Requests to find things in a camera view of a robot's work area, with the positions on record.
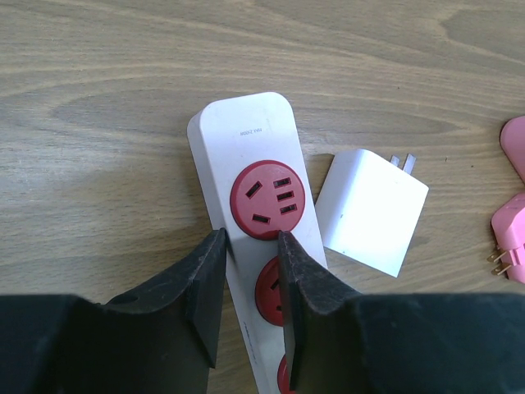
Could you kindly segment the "white charger block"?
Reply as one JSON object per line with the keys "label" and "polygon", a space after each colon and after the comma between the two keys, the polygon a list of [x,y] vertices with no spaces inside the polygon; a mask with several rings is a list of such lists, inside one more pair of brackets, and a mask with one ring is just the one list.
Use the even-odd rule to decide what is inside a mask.
{"label": "white charger block", "polygon": [[367,149],[337,153],[315,204],[325,247],[398,277],[429,187],[403,164]]}

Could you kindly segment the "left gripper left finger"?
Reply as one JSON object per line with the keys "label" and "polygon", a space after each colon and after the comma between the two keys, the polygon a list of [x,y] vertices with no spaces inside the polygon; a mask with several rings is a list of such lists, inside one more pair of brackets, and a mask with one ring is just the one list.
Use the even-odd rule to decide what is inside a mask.
{"label": "left gripper left finger", "polygon": [[217,360],[227,234],[106,304],[1,299],[4,393],[204,393]]}

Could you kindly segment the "pink triangular power socket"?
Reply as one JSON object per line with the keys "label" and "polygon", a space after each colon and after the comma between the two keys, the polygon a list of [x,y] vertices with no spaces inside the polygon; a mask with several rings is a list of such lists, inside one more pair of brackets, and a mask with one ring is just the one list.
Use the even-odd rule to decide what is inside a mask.
{"label": "pink triangular power socket", "polygon": [[500,132],[500,145],[522,181],[525,181],[525,116],[507,121]]}

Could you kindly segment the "white red power strip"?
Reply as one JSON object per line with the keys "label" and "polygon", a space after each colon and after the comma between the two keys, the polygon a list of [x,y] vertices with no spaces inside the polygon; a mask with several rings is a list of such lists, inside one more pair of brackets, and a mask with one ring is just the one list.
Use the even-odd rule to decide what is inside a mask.
{"label": "white red power strip", "polygon": [[281,393],[279,233],[326,261],[292,107],[275,92],[219,100],[192,117],[187,136],[212,227],[229,238],[226,280],[257,389]]}

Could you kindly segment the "small pink plug adapter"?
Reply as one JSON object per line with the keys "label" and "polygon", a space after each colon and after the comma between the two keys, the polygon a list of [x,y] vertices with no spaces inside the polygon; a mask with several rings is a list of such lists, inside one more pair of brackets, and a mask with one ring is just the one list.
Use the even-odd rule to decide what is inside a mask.
{"label": "small pink plug adapter", "polygon": [[487,258],[495,263],[495,275],[524,283],[524,193],[518,193],[491,218],[496,250]]}

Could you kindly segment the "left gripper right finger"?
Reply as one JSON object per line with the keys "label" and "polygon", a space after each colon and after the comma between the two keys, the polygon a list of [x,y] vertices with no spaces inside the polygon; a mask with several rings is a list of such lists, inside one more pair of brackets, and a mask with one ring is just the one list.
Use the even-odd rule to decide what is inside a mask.
{"label": "left gripper right finger", "polygon": [[278,238],[290,388],[297,393],[521,393],[524,298],[365,295]]}

